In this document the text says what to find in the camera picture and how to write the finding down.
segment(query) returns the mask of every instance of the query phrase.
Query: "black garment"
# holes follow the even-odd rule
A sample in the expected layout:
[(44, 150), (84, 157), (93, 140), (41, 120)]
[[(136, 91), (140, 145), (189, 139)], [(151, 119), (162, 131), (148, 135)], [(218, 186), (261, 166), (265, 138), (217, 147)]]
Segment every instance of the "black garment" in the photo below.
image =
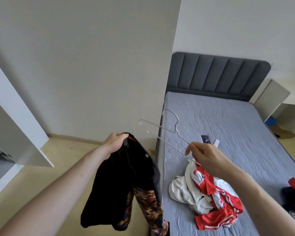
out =
[(284, 187), (281, 194), (284, 201), (282, 207), (295, 219), (295, 189)]
[(140, 143), (129, 134), (122, 147), (111, 154), (98, 168), (92, 188), (81, 215), (84, 228), (111, 224), (115, 230), (124, 218), (129, 192), (133, 186), (154, 190), (160, 200), (160, 172)]

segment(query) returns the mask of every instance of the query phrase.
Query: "clothes hanger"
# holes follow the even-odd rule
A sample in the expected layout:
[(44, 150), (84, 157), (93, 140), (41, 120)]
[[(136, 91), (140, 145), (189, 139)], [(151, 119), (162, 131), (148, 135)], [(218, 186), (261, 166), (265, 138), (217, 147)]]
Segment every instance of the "clothes hanger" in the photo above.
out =
[(181, 152), (181, 150), (177, 149), (176, 147), (173, 147), (168, 141), (162, 139), (161, 137), (158, 136), (158, 134), (155, 134), (154, 132), (150, 131), (148, 128), (146, 128), (146, 127), (144, 127), (144, 126), (142, 125), (142, 121), (143, 121), (143, 122), (147, 122), (147, 123), (149, 123), (149, 124), (152, 124), (152, 125), (154, 125), (154, 126), (157, 126), (157, 127), (163, 128), (163, 129), (165, 129), (165, 130), (167, 130), (167, 131), (170, 131), (170, 132), (172, 132), (172, 133), (175, 133), (175, 134), (177, 134), (177, 136), (179, 136), (181, 139), (183, 139), (183, 140), (184, 140), (186, 143), (188, 143), (188, 145), (189, 145), (190, 143), (189, 143), (185, 138), (183, 138), (183, 137), (179, 134), (179, 131), (178, 131), (178, 129), (177, 129), (177, 124), (179, 123), (179, 118), (178, 118), (177, 114), (174, 113), (172, 110), (164, 109), (164, 110), (162, 111), (162, 115), (164, 114), (165, 111), (169, 111), (169, 112), (173, 113), (173, 114), (175, 115), (175, 117), (177, 118), (177, 123), (175, 123), (175, 131), (169, 130), (169, 129), (165, 128), (165, 127), (162, 127), (162, 126), (160, 126), (160, 125), (157, 125), (157, 124), (152, 123), (152, 122), (149, 122), (149, 121), (146, 121), (146, 120), (144, 120), (144, 119), (140, 119), (140, 120), (139, 120), (139, 124), (140, 124), (140, 126), (143, 127), (143, 128), (149, 133), (149, 134), (153, 134), (154, 136), (156, 136), (157, 138), (159, 138), (160, 140), (162, 140), (163, 142), (165, 142), (166, 144), (168, 144), (169, 146), (171, 146), (173, 149), (175, 149), (176, 151), (178, 151), (179, 153), (181, 153), (182, 155), (184, 155), (186, 158), (189, 158), (189, 159), (192, 160), (194, 163), (196, 163), (197, 165), (201, 166), (201, 165), (200, 165), (199, 163), (197, 163), (194, 159), (192, 159), (191, 157), (189, 157), (189, 156), (183, 154), (183, 153)]

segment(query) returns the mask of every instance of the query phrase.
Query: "gray upholstered headboard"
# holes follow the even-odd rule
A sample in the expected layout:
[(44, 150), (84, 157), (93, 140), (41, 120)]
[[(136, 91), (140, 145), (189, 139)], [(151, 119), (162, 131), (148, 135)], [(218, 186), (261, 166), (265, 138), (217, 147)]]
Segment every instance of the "gray upholstered headboard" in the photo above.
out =
[(249, 101), (270, 71), (262, 60), (176, 52), (166, 92)]

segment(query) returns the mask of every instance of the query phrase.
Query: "person's left hand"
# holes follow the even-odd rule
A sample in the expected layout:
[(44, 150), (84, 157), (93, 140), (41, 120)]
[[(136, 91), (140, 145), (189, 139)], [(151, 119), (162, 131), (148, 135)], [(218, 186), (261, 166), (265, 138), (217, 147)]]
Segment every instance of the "person's left hand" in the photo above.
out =
[(104, 153), (104, 160), (110, 157), (115, 151), (118, 151), (119, 148), (122, 146), (123, 141), (129, 136), (127, 133), (111, 133), (108, 138), (103, 142), (99, 148), (102, 149)]

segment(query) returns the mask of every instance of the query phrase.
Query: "gray mattress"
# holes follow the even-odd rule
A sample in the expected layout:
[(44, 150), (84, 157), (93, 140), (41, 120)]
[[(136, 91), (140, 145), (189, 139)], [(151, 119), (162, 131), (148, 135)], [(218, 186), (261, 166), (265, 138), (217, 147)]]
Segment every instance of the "gray mattress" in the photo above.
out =
[[(186, 140), (202, 142), (201, 135), (208, 135), (211, 143), (219, 139), (218, 148), (282, 204), (280, 189), (288, 186), (287, 181), (295, 177), (295, 162), (264, 125), (251, 103), (168, 92), (164, 108), (178, 115), (177, 128)], [(175, 121), (175, 116), (168, 112), (163, 116), (162, 126), (173, 129)], [(175, 134), (162, 130), (161, 135), (173, 146), (185, 150), (187, 143)], [(197, 229), (193, 218), (195, 213), (187, 204), (172, 200), (168, 193), (169, 184), (176, 176), (184, 175), (187, 164), (183, 155), (160, 142), (158, 167), (164, 179), (161, 182), (162, 201), (165, 218), (170, 222), (170, 234), (257, 235), (245, 209), (230, 228), (222, 227), (216, 231)]]

